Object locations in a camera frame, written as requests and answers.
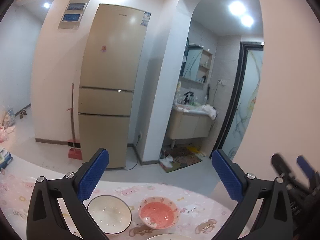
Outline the beige three-door refrigerator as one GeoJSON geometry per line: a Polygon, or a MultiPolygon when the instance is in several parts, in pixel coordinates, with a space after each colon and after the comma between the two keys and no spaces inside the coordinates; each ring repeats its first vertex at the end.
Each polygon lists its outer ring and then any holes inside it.
{"type": "Polygon", "coordinates": [[[104,148],[108,168],[126,165],[127,139],[140,56],[151,14],[100,4],[81,66],[78,120],[83,161],[104,148]]]}

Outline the pink strawberry bowl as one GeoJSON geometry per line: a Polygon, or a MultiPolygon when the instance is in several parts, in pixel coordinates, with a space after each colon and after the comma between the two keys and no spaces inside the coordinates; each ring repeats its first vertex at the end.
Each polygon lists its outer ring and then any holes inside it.
{"type": "Polygon", "coordinates": [[[178,206],[165,197],[148,197],[140,202],[138,215],[141,221],[155,230],[173,227],[180,218],[178,206]]]}

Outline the black faucet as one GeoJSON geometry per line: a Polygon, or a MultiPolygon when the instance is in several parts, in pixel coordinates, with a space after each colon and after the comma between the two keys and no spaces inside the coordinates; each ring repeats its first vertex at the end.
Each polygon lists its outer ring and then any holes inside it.
{"type": "Polygon", "coordinates": [[[186,93],[184,93],[184,105],[189,105],[190,103],[192,103],[194,97],[194,93],[192,91],[188,91],[186,93]]]}

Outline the white bowl dark rim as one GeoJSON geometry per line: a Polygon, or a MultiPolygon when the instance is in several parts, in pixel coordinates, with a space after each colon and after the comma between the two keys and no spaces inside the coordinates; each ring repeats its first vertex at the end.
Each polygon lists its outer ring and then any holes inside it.
{"type": "Polygon", "coordinates": [[[93,198],[87,211],[103,233],[116,235],[129,228],[132,213],[128,205],[118,197],[102,195],[93,198]]]}

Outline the glass door black frame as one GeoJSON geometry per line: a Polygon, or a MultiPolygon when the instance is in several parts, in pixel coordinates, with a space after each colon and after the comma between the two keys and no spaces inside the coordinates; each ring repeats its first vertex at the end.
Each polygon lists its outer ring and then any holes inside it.
{"type": "Polygon", "coordinates": [[[233,159],[251,119],[261,81],[264,42],[240,42],[236,76],[225,119],[214,149],[233,159]]]}

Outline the pair of slippers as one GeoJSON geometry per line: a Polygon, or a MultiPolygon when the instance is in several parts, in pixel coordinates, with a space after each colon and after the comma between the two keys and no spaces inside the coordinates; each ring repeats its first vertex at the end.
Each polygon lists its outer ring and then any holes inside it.
{"type": "Polygon", "coordinates": [[[19,113],[19,117],[20,117],[20,119],[23,119],[23,117],[24,116],[26,116],[26,110],[25,109],[23,109],[22,111],[20,111],[20,113],[19,113]]]}

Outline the patterned bathroom floor mat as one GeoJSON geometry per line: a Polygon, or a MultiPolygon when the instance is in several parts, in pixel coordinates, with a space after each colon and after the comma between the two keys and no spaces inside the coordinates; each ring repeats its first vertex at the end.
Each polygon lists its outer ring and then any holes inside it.
{"type": "Polygon", "coordinates": [[[180,147],[164,151],[163,157],[159,159],[159,164],[166,173],[170,173],[200,163],[201,161],[196,154],[186,147],[180,147]]]}

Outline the stack of books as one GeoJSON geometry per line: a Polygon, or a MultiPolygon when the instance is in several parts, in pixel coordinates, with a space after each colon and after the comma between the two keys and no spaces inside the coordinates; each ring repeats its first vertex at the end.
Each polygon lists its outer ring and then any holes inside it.
{"type": "Polygon", "coordinates": [[[5,169],[12,161],[13,157],[5,148],[0,148],[0,169],[5,169]]]}

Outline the white cloth on vanity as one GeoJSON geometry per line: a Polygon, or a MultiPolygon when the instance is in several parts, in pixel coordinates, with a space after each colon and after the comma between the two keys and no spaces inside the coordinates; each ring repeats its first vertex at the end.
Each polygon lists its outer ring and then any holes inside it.
{"type": "Polygon", "coordinates": [[[206,113],[212,120],[215,120],[217,117],[217,110],[211,105],[202,105],[197,107],[198,111],[203,111],[206,113]]]}

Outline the mirror cabinet with shelves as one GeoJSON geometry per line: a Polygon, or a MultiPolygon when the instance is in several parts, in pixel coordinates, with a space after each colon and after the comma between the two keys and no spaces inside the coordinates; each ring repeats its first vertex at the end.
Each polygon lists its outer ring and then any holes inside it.
{"type": "Polygon", "coordinates": [[[213,55],[209,49],[197,44],[186,46],[180,70],[180,79],[199,85],[206,85],[209,81],[209,72],[213,55]]]}

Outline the white cat cartoon plate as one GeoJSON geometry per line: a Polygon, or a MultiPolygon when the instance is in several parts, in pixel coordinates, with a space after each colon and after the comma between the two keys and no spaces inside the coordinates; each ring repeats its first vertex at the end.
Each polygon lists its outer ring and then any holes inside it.
{"type": "Polygon", "coordinates": [[[157,236],[152,236],[147,240],[193,240],[191,237],[179,235],[176,233],[166,233],[157,236]]]}

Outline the wall electrical panel box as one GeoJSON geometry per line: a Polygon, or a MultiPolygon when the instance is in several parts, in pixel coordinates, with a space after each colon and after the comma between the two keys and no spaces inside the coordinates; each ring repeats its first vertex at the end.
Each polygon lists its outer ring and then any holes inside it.
{"type": "Polygon", "coordinates": [[[69,0],[58,29],[78,30],[90,0],[69,0]]]}

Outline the beige bathroom vanity cabinet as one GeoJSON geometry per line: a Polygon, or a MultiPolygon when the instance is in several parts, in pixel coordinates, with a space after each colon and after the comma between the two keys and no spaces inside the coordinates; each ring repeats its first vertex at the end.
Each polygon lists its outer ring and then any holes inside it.
{"type": "Polygon", "coordinates": [[[208,137],[216,118],[204,109],[204,106],[174,105],[171,109],[167,127],[167,137],[171,140],[208,137]]]}

